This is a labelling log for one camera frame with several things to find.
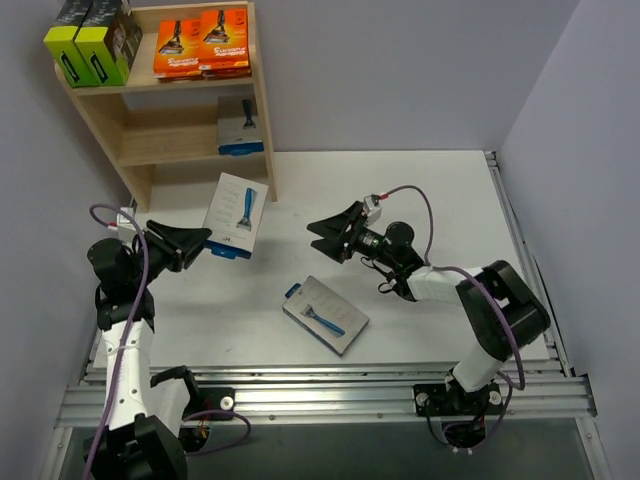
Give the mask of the grey blue razor pack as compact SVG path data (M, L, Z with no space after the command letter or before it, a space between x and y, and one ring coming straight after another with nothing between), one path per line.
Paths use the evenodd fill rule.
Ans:
M203 222L211 231L205 249L221 258L250 259L268 195L265 184L222 173Z
M313 276L289 288L282 310L339 357L370 322L367 315Z
M217 145L220 155L245 156L264 151L255 99L221 96L217 105Z

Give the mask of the orange razor box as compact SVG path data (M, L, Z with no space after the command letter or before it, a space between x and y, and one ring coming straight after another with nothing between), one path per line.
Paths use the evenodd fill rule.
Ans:
M199 19L166 20L159 25L153 77L160 80L201 76Z
M201 71L247 69L248 14L245 7L208 10L200 17Z
M251 76L251 68L232 68L220 70L203 70L201 76L205 79L233 79Z

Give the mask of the black green razor box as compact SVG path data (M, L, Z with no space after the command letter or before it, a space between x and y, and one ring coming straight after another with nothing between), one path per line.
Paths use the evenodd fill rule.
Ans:
M75 38L99 86L124 86L143 37L129 1L94 1Z
M75 43L92 4L91 0L67 0L44 38L44 44L72 88L98 85Z

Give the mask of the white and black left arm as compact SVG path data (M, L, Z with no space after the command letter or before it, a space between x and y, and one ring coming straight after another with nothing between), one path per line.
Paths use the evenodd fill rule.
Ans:
M107 238L89 249L87 258L99 280L95 306L107 384L98 428L85 445L84 478L187 477L180 425L200 411L202 395L185 366L150 373L155 303L148 286L163 271L189 268L211 234L208 228L149 221L134 247Z

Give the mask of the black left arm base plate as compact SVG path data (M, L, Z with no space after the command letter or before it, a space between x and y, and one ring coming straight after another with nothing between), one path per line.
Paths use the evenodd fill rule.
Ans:
M203 387L199 390L198 396L187 404L183 419L194 417L196 413L215 410L215 413L202 415L197 417L197 420L230 421L232 419L230 412L235 408L235 397L236 391L232 387Z

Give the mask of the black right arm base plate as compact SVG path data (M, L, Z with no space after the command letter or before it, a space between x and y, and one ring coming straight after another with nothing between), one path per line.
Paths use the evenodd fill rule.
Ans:
M466 392L456 382L416 384L414 405L418 416L475 417L498 415L504 407L499 386L492 382L476 392Z

